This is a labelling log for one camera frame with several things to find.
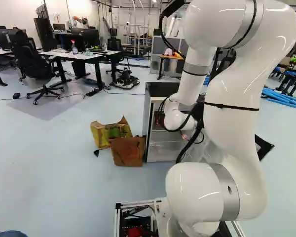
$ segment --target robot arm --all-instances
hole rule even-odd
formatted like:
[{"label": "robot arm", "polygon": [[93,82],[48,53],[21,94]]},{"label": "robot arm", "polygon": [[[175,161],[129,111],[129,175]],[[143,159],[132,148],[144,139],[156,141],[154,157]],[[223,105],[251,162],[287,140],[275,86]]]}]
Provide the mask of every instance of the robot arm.
[{"label": "robot arm", "polygon": [[82,17],[81,19],[79,17],[73,16],[73,22],[74,22],[74,27],[77,27],[77,22],[87,26],[89,28],[89,22],[86,17]]},{"label": "robot arm", "polygon": [[[216,48],[237,52],[206,92],[203,121],[213,142],[207,151],[212,163],[179,163],[166,177],[167,200],[181,229],[190,237],[210,236],[218,221],[252,219],[266,207],[255,122],[269,74],[296,41],[296,14],[275,0],[193,0],[183,21],[189,49],[179,90],[165,103],[168,129],[186,118],[179,103],[196,102]],[[195,124],[190,117],[184,129]]]}]

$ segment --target office chair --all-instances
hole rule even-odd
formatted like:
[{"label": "office chair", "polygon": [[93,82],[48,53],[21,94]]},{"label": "office chair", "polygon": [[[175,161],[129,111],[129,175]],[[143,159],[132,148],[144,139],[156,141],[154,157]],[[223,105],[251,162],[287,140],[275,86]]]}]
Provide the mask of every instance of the office chair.
[{"label": "office chair", "polygon": [[20,80],[28,76],[35,79],[36,82],[40,84],[40,87],[42,87],[40,90],[27,93],[26,98],[29,99],[31,95],[39,94],[34,99],[34,105],[37,105],[37,101],[45,94],[52,94],[57,96],[58,99],[61,99],[61,95],[54,91],[64,91],[63,87],[46,87],[46,83],[48,83],[53,77],[58,76],[55,74],[57,68],[54,68],[55,56],[49,57],[47,62],[41,57],[27,37],[22,35],[22,33],[19,33],[15,40],[11,42],[11,50],[16,57],[16,64],[21,70],[22,78],[20,78]]},{"label": "office chair", "polygon": [[[120,39],[117,39],[115,36],[112,36],[110,39],[108,39],[108,50],[112,50],[112,51],[120,51],[122,52],[122,44]],[[124,54],[121,54],[120,56],[117,57],[117,60],[119,62],[123,61],[125,59]],[[127,59],[127,66],[128,66],[128,70],[130,70],[129,68],[129,62],[128,62],[128,58]],[[116,69],[117,72],[122,73],[124,70],[121,69]]]}]

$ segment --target keyboard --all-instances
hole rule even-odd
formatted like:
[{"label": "keyboard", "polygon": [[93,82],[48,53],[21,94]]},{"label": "keyboard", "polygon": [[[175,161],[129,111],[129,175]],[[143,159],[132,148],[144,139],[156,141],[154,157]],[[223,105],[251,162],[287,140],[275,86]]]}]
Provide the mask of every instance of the keyboard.
[{"label": "keyboard", "polygon": [[104,51],[102,49],[94,49],[94,48],[90,48],[89,51],[95,52],[95,53],[104,53],[104,54],[108,53],[107,51]]}]

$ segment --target metal frame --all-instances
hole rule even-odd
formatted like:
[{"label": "metal frame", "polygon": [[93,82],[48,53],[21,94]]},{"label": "metal frame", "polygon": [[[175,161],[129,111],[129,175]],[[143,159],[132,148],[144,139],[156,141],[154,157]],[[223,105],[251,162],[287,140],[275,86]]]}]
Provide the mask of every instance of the metal frame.
[{"label": "metal frame", "polygon": [[[124,209],[131,209],[134,207],[151,207],[154,210],[154,214],[150,216],[150,226],[153,231],[155,228],[154,221],[156,220],[159,237],[167,237],[167,223],[171,217],[169,213],[170,209],[165,197],[144,200],[144,201],[134,201],[134,202],[120,202],[115,204],[115,215],[114,215],[114,237],[119,237],[120,231],[120,217],[121,211]],[[231,221],[231,224],[237,233],[238,237],[245,237],[243,230],[241,229],[237,221]]]}]

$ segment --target light gray floor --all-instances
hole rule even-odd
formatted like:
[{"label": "light gray floor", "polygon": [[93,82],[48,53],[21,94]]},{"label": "light gray floor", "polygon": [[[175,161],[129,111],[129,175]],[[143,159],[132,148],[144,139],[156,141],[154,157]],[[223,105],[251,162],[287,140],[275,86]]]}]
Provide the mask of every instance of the light gray floor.
[{"label": "light gray floor", "polygon": [[[68,62],[64,68],[72,71]],[[101,65],[106,82],[111,80],[104,72],[109,68]],[[139,86],[110,92],[143,94],[145,81],[157,78],[149,69],[132,71],[141,80]],[[0,87],[0,98],[32,91],[18,82],[17,71],[0,74],[9,84]],[[267,84],[279,83],[269,79]],[[89,90],[78,80],[68,84],[65,94]],[[142,95],[102,91],[85,99],[48,97],[35,109],[31,102],[0,100],[0,231],[19,230],[29,237],[109,237],[116,202],[165,196],[171,162],[130,168],[115,166],[109,149],[98,158],[93,155],[92,121],[113,123],[125,115],[133,135],[142,134]],[[275,145],[262,162],[269,205],[262,216],[241,225],[247,237],[296,236],[296,109],[262,100],[257,134]]]}]

